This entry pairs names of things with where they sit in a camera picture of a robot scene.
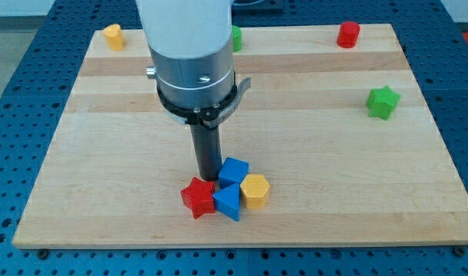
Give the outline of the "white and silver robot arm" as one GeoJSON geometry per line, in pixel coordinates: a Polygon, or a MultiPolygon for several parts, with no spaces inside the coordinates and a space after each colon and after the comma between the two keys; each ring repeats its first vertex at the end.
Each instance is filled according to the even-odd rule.
{"type": "Polygon", "coordinates": [[[211,107],[234,81],[231,0],[138,0],[159,91],[185,109],[211,107]]]}

